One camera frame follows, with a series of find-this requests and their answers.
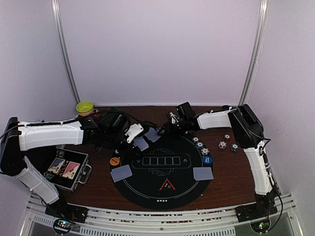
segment circular black device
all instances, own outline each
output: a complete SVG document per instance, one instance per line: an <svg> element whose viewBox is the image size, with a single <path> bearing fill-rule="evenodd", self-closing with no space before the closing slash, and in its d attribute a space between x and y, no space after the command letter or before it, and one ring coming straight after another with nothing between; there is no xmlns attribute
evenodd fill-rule
<svg viewBox="0 0 315 236"><path fill-rule="evenodd" d="M142 159L121 159L111 167L130 166L132 176L115 183L125 198L145 208L173 209L205 191L210 181L196 181L193 168L211 167L212 171L213 163L197 137L187 134L178 139L162 136L154 143L145 140L149 148L142 152Z"/></svg>

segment blue poker chip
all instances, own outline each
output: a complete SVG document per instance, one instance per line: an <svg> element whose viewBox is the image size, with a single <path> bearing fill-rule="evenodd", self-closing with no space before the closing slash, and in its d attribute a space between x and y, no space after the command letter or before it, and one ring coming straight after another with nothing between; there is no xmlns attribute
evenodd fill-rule
<svg viewBox="0 0 315 236"><path fill-rule="evenodd" d="M212 163L212 158L211 158L211 156L204 156L204 157L202 158L202 161L203 161L203 163L209 165L209 164Z"/></svg>

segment vertical metal post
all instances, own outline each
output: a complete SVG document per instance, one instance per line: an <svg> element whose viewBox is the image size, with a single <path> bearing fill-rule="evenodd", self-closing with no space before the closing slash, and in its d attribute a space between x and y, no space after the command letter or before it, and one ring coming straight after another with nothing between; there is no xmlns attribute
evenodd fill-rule
<svg viewBox="0 0 315 236"><path fill-rule="evenodd" d="M243 88L239 105L242 105L247 102L248 96L252 88L252 82L253 82L255 72L257 69L257 59L258 59L259 52L261 50L262 40L264 37L264 32L265 32L265 27L266 27L268 6L269 6L269 0L261 0L260 12L259 12L259 17L258 17L258 22L257 22L256 37L255 37L254 47L252 50L252 58L250 61L250 66L247 71L247 76L246 76L246 80L245 80L245 84L244 84L244 88Z"/></svg>
<svg viewBox="0 0 315 236"><path fill-rule="evenodd" d="M63 55L63 63L64 63L65 71L69 80L72 95L74 96L76 103L79 103L80 97L79 97L78 90L74 82L72 69L71 69L70 61L69 61L69 56L68 56L68 52L67 52L67 48L66 48L65 40L64 40L63 25L62 25L60 9L59 9L59 0L52 0L52 5L53 5L53 13L54 13L54 18L56 22L57 32L59 36L60 47L61 47L61 51Z"/></svg>

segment case handle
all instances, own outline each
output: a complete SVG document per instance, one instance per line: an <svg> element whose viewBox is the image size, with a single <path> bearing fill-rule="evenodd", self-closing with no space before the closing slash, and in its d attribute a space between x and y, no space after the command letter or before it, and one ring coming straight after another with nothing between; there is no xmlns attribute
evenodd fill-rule
<svg viewBox="0 0 315 236"><path fill-rule="evenodd" d="M90 170L89 170L89 172L88 173L86 173L86 172L83 172L83 176L85 176L86 175L86 177L85 177L85 181L81 181L81 180L78 180L78 183L80 183L80 184L86 184L87 183L87 181L88 181L88 179L89 179L89 177L90 177L90 174L91 174L91 172L92 172L92 166L90 166L89 164L86 164L85 165L85 167L89 167L90 168Z"/></svg>

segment orange poker chip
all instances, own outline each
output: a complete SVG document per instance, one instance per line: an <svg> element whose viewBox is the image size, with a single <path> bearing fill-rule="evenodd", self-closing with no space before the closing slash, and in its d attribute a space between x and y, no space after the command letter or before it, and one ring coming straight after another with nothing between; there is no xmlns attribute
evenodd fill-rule
<svg viewBox="0 0 315 236"><path fill-rule="evenodd" d="M110 159L109 164L111 164L112 166L117 166L120 163L120 159L118 157L113 157L112 159Z"/></svg>

